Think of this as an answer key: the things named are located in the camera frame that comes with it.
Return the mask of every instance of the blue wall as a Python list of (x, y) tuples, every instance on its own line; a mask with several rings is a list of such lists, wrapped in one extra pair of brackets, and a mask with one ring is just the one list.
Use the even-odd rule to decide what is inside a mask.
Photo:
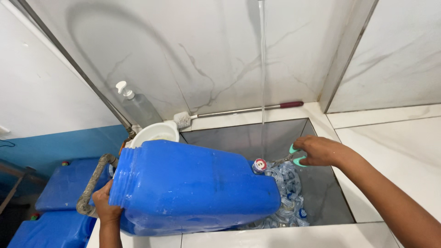
[(118, 155), (128, 137), (123, 125), (71, 132), (8, 139), (15, 147), (0, 147), (0, 159), (20, 167), (32, 167), (37, 173), (51, 176), (62, 161), (96, 158), (105, 153)]

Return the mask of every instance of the water stream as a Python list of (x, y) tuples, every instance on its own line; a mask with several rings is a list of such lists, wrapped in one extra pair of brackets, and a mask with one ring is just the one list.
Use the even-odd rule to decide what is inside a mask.
[(266, 35), (265, 35), (265, 1), (258, 0), (259, 2), (259, 14), (260, 14), (260, 58), (261, 58), (261, 82), (260, 82), (260, 90), (262, 97), (262, 131), (261, 131), (261, 153), (262, 159), (264, 159), (265, 155), (265, 79), (266, 79)]

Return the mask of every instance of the stainless steel sink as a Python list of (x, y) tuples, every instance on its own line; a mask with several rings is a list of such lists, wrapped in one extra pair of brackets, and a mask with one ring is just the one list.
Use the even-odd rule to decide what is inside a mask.
[[(262, 124), (250, 124), (183, 132), (181, 135), (188, 144), (234, 152), (255, 160), (262, 156), (261, 133)], [(264, 159), (267, 161), (286, 156), (298, 137), (315, 135), (309, 119), (268, 122), (263, 133)], [(331, 167), (297, 168), (310, 225), (355, 223)]]

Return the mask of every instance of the blue water container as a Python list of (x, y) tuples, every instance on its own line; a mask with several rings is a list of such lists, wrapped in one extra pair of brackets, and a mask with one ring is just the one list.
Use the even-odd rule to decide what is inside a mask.
[[(79, 159), (72, 161), (70, 165), (57, 167), (35, 203), (35, 209), (42, 212), (76, 210), (78, 198), (84, 192), (98, 160), (99, 158)], [(106, 185), (112, 176), (113, 167), (108, 164), (94, 191)]]
[(97, 219), (77, 211), (44, 213), (36, 221), (24, 221), (8, 248), (84, 248)]
[(109, 204), (124, 208), (122, 230), (161, 236), (254, 222), (279, 209), (280, 194), (242, 155), (154, 140), (122, 150)]

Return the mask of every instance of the white bowl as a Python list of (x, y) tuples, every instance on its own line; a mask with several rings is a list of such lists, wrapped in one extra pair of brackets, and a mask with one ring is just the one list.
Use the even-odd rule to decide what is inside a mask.
[(174, 121), (151, 124), (142, 129), (132, 140), (130, 148), (140, 147), (144, 141), (165, 139), (179, 142), (178, 126)]

